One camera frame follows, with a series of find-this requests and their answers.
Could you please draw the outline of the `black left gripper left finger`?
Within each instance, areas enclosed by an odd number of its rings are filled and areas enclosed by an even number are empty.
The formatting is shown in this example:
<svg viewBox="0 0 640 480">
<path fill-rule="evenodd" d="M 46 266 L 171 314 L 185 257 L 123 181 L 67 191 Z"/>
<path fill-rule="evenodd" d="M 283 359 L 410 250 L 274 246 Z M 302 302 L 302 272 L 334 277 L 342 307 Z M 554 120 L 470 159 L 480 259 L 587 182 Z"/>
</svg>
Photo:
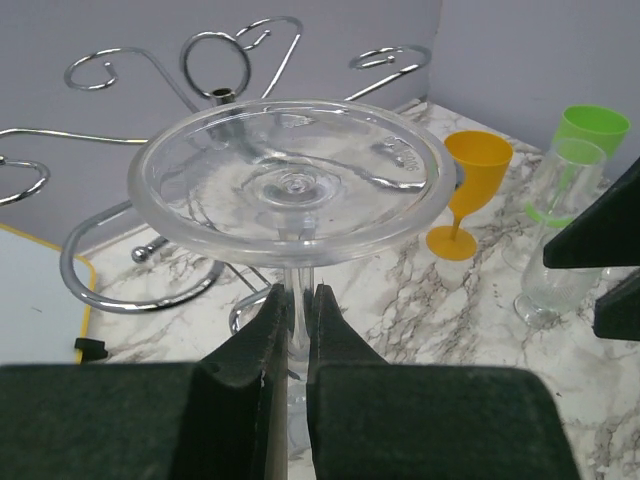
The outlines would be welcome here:
<svg viewBox="0 0 640 480">
<path fill-rule="evenodd" d="M 196 362 L 1 370 L 5 479 L 283 479 L 286 295 Z"/>
</svg>

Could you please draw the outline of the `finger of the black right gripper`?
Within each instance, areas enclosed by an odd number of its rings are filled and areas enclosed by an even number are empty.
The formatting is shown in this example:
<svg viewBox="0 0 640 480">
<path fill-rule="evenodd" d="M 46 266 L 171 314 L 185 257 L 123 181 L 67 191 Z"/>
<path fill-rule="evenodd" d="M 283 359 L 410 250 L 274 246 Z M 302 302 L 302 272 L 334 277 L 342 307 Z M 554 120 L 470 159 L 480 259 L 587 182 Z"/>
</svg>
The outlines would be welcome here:
<svg viewBox="0 0 640 480">
<path fill-rule="evenodd" d="M 639 265 L 639 164 L 634 163 L 543 249 L 552 269 Z"/>
<path fill-rule="evenodd" d="M 593 331 L 598 338 L 639 341 L 639 275 L 632 274 L 598 298 Z"/>
</svg>

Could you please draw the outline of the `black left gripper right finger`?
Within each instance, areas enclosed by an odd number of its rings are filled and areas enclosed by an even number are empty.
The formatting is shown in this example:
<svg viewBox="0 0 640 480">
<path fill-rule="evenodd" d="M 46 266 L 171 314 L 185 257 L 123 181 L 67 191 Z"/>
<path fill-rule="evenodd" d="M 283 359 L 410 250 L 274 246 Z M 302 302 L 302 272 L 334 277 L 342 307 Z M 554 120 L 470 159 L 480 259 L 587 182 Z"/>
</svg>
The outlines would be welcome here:
<svg viewBox="0 0 640 480">
<path fill-rule="evenodd" d="M 320 479 L 576 479 L 556 404 L 532 372 L 386 362 L 329 286 L 309 320 L 308 425 Z"/>
</svg>

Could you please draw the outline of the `orange plastic wine glass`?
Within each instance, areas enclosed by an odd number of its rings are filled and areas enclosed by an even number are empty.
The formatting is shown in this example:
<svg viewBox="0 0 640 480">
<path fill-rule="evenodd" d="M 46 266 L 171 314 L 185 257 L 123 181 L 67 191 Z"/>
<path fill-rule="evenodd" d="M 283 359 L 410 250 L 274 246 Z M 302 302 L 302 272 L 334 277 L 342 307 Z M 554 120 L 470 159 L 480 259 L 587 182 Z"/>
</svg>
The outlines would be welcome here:
<svg viewBox="0 0 640 480">
<path fill-rule="evenodd" d="M 449 209 L 451 226 L 432 229 L 426 236 L 436 256 L 452 261 L 471 258 L 474 237 L 461 227 L 463 219 L 483 208 L 497 193 L 513 156 L 512 146 L 502 137 L 484 131 L 461 131 L 449 135 L 445 146 L 462 167 L 465 180 L 455 191 Z"/>
</svg>

